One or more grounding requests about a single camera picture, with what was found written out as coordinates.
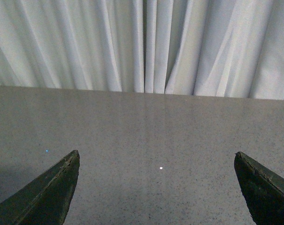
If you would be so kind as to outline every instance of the speckled stone surface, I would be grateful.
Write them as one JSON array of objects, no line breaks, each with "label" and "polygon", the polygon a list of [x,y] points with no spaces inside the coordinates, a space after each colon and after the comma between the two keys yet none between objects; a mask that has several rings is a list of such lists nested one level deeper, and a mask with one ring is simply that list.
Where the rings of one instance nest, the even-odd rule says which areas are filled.
[{"label": "speckled stone surface", "polygon": [[0,202],[74,149],[66,225],[251,225],[235,153],[284,177],[284,101],[0,87]]}]

